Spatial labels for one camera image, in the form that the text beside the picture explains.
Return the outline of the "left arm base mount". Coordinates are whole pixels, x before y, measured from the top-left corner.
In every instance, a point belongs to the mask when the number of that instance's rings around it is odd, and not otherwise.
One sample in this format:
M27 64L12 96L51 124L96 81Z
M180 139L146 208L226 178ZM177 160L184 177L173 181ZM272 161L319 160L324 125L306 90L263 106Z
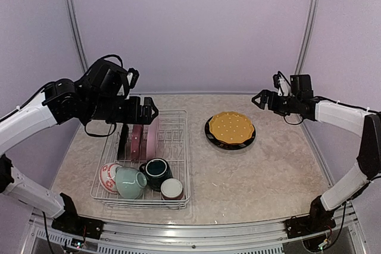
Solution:
M103 231L104 222L87 217L59 217L53 220L52 228L64 233L99 240Z

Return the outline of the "light pink plate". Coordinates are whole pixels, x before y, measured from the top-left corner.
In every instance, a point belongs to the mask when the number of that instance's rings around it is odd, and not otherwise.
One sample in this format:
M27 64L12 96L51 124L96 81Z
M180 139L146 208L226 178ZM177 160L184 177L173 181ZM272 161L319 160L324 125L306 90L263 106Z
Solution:
M146 160L147 161L156 157L158 125L159 125L159 119L157 117L148 126L148 131L146 135Z

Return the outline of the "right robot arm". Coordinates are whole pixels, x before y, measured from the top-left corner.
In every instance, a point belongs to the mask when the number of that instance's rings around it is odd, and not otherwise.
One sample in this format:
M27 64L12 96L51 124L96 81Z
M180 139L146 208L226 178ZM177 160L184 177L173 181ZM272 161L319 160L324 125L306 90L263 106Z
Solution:
M273 76L273 84L274 91L262 90L251 99L252 103L282 117L297 114L302 120L330 124L361 139L354 166L311 205L311 214L305 218L304 226L316 233L327 224L328 213L358 196L380 177L380 113L314 95L308 74L285 79L278 72Z

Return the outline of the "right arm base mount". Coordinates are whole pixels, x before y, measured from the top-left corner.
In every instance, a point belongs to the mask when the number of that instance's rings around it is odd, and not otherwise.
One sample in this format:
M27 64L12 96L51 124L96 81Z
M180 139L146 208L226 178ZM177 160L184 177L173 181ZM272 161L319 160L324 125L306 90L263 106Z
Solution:
M286 219L284 221L284 226L288 239L293 239L335 228L336 222L333 218L329 218L325 221L313 222L312 218L309 215L306 215Z

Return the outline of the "black striped rim plate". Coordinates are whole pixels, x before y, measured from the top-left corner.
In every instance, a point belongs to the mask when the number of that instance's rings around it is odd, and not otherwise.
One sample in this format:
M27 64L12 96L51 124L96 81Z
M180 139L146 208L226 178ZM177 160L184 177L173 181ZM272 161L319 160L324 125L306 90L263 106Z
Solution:
M208 121L205 123L204 133L205 133L205 136L208 139L208 141L210 143L212 143L213 145L215 145L216 147L220 148L220 149L224 149L224 150L241 150L241 149L244 149L244 148L248 147L249 145L251 145L254 142L255 138L256 138L257 134L256 134L256 130L254 130L252 135L251 135L251 137L248 140L246 140L246 141L244 141L243 143L240 143L240 144L228 144L228 143L219 141L210 132L209 122L211 120L212 120L212 118L210 117L208 119Z

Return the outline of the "yellow polka dot plate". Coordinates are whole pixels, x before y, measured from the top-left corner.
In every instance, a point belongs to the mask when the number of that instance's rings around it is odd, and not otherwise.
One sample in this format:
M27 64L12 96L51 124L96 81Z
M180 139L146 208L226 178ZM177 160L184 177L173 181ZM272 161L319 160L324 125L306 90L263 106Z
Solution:
M227 111L214 115L208 123L210 133L220 142L238 145L249 140L255 128L244 114Z

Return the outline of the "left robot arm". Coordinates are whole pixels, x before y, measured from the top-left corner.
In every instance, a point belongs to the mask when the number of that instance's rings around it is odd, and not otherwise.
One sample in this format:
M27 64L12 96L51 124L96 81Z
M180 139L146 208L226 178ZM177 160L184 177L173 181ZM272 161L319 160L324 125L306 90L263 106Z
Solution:
M138 70L125 70L118 55L96 60L76 81L60 79L42 86L24 104L1 118L1 193L12 196L59 219L69 232L83 228L71 197L56 195L25 177L13 166L6 152L32 135L77 118L84 126L101 120L120 124L150 125L158 117L152 98L130 96L139 78Z

